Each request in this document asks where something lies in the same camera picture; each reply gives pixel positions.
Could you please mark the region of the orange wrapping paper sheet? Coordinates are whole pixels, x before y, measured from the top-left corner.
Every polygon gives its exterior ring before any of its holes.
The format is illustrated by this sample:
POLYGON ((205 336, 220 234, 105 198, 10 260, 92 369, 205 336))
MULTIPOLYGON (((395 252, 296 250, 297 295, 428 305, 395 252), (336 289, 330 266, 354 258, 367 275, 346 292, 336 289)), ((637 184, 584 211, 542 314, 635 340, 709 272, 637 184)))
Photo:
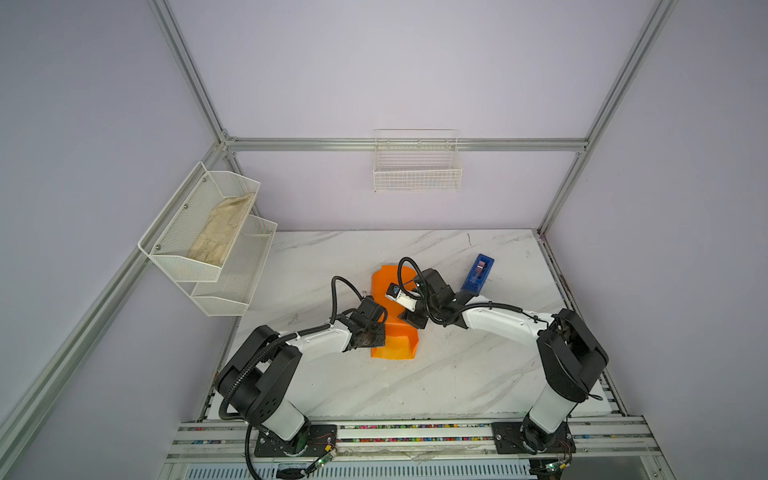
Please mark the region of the orange wrapping paper sheet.
POLYGON ((396 265, 383 265, 372 275, 371 293, 374 300, 385 307, 388 313, 385 321, 385 345, 372 350, 371 357, 375 359, 412 360, 418 350, 418 330, 399 318, 405 308, 386 297, 387 289, 396 282, 396 265))

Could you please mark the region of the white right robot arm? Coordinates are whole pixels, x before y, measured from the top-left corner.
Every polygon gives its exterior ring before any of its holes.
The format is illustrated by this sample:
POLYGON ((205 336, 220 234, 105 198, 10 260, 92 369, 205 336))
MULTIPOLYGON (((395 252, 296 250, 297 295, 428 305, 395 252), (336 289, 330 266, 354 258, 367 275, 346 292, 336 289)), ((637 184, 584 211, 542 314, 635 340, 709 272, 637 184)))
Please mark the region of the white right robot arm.
POLYGON ((525 310, 482 295, 461 292, 440 303, 435 296, 407 294, 392 288, 386 298, 405 308, 400 318, 423 329, 431 321, 495 334, 537 349, 546 384, 523 420, 522 432, 552 438, 592 389, 609 363, 609 355, 575 311, 525 310))

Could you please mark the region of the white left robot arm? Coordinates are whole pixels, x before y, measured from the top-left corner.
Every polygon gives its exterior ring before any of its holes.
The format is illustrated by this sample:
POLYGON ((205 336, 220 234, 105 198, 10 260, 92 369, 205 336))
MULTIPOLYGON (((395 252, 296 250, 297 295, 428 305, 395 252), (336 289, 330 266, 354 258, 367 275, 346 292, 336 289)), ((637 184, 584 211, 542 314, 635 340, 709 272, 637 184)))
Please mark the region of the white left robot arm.
POLYGON ((383 322, 353 328, 326 323, 284 334, 260 326, 217 376, 218 417, 242 420, 285 443, 297 443, 307 435, 310 421, 286 399, 286 393, 300 363, 384 345, 383 322))

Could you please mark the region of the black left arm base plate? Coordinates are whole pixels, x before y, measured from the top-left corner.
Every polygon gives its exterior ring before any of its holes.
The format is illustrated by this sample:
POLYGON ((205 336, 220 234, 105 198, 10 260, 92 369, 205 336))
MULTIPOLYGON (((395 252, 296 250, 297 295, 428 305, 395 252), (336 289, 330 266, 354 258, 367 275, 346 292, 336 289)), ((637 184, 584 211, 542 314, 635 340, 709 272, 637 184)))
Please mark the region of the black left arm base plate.
POLYGON ((291 440, 266 430, 251 441, 250 451, 256 458, 319 457, 336 444, 337 437, 334 424, 308 424, 291 440))

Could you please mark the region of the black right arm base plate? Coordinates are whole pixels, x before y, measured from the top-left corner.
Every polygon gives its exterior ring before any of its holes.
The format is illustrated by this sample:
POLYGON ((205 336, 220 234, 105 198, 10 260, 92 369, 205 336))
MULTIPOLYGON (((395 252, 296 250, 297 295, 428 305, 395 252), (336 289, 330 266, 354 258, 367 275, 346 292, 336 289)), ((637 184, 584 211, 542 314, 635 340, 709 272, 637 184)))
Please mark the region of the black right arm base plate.
POLYGON ((554 433, 547 433, 527 420, 493 422, 492 437, 499 454, 572 454, 575 442, 569 426, 563 422, 554 433))

